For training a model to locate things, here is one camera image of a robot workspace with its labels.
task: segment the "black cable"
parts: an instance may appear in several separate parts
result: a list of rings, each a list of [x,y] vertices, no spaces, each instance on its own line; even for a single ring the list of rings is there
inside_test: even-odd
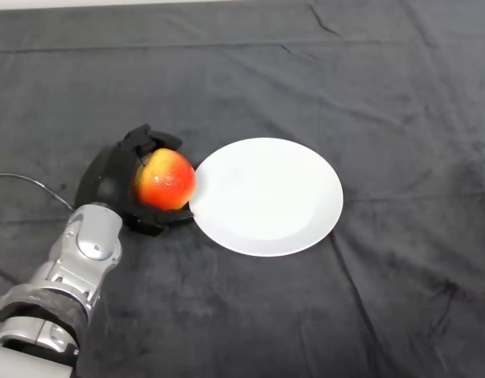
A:
[[[21,179],[28,181],[29,183],[34,183],[41,187],[46,193],[57,199],[60,203],[62,203],[64,206],[66,206],[70,211],[74,211],[74,208],[67,202],[65,199],[63,199],[60,195],[58,195],[55,191],[50,189],[47,185],[44,183],[39,182],[38,180],[34,180],[31,177],[19,175],[16,173],[11,173],[11,172],[0,172],[0,177],[13,177],[16,179]],[[10,282],[13,285],[18,285],[22,284],[22,281],[18,280],[16,277],[12,276],[11,274],[5,272],[4,270],[0,269],[0,277],[3,278],[5,281]]]
[[[67,202],[65,199],[63,199],[60,195],[55,193],[52,189],[50,189],[47,185],[44,183],[40,183],[38,180],[34,180],[31,177],[19,175],[17,173],[10,173],[10,172],[0,172],[0,177],[14,177],[16,179],[21,179],[28,181],[30,183],[35,183],[39,187],[41,187],[46,193],[57,199],[62,205],[66,206],[70,211],[75,211],[74,208]]]
[[[11,274],[5,272],[2,269],[0,269],[0,277],[3,278],[5,281],[10,282],[13,285],[22,284],[22,281],[20,281],[18,278],[16,278],[15,276],[12,276]]]

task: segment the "apple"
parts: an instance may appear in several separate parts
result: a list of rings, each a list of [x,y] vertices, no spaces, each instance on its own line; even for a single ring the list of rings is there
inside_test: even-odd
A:
[[[161,148],[136,173],[138,200],[162,210],[181,209],[195,191],[195,171],[185,157]]]

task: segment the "robotic hand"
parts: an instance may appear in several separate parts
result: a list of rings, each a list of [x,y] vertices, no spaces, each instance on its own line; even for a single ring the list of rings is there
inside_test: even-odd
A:
[[[0,378],[69,378],[106,274],[120,261],[119,232],[158,235],[192,217],[188,210],[160,211],[135,200],[141,159],[181,141],[143,125],[92,161],[76,193],[76,210],[29,283],[0,298]]]

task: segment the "dark gray cloth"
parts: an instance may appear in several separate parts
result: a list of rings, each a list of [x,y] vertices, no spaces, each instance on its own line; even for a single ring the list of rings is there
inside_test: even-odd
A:
[[[0,12],[0,171],[73,199],[145,122],[195,164],[245,138],[302,143],[345,207],[285,258],[195,224],[124,233],[82,376],[485,377],[485,0]],[[26,280],[67,216],[2,179],[0,268]]]

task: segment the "white plate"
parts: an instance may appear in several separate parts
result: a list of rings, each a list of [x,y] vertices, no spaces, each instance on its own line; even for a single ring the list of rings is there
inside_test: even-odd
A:
[[[212,240],[241,254],[283,256],[308,248],[334,228],[342,186],[316,152],[283,139],[229,144],[197,168],[190,200]]]

